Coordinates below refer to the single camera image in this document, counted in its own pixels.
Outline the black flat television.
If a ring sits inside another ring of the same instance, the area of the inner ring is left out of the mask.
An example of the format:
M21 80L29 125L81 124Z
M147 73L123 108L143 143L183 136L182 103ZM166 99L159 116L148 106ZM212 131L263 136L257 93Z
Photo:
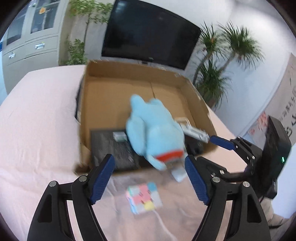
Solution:
M101 54L184 70L200 35L198 26L159 6L115 1Z

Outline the green climbing plant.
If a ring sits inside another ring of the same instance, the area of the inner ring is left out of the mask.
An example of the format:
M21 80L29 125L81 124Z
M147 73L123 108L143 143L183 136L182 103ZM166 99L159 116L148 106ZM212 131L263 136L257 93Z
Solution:
M67 14L70 26L67 28L64 53L60 65L84 65L88 62L86 41L91 25L108 22L113 3L110 1L69 1Z

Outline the potted palm plant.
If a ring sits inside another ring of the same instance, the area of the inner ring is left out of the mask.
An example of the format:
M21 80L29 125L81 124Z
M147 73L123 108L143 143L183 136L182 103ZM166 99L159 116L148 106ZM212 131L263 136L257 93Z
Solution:
M204 56L195 69L192 84L211 108L219 108L227 98L231 77L226 69L235 61L244 69L256 68L264 60L260 43L245 26L204 24L198 46Z

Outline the light blue plush toy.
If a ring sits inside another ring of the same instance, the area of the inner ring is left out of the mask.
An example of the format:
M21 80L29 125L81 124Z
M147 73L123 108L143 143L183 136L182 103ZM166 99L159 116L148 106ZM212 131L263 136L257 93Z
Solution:
M134 94L126 134L133 150L154 168L167 169L167 164L185 159L185 135L163 103L156 98L144 101Z

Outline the pastel rubik's cube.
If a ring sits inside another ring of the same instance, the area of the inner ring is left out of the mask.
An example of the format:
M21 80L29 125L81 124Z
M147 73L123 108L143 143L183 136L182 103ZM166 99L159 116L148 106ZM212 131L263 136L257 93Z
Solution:
M142 214L163 206L157 186L154 182L129 186L126 198L133 214Z

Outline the brown cardboard box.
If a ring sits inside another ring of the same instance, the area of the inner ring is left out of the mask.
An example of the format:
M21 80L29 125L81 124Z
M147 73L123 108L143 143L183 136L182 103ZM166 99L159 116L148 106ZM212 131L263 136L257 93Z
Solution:
M192 83L176 73L129 63L95 61L86 66L80 93L80 163L93 161L91 132L125 130L131 149L152 167L183 157L185 137L178 118L208 135L216 134L208 108Z

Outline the black product box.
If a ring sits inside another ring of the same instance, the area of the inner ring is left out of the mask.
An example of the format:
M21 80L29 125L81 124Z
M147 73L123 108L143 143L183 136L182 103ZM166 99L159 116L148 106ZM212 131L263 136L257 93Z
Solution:
M98 129L90 131L91 163L98 166L107 154L115 159L114 171L127 172L152 168L152 165L139 156L132 148L125 129Z

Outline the white plastic clip rack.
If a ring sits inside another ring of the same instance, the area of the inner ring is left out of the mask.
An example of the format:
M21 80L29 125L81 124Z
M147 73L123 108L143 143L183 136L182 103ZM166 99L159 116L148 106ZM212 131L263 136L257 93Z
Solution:
M188 118L175 118L175 121L180 125L185 135L203 143L209 142L209 135L205 131L192 126Z

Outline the grey glass-door cabinet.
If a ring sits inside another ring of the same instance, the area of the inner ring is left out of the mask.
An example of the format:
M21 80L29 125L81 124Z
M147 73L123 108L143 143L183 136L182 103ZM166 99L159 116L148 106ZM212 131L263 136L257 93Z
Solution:
M69 1L30 1L3 38L4 85L10 93L31 71L56 67L68 35Z

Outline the white earbuds case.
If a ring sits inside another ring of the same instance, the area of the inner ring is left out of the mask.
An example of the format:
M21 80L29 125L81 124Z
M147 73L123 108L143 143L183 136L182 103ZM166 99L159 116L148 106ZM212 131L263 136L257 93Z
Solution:
M173 169L171 174L178 183L182 182L187 177L187 172L183 167Z

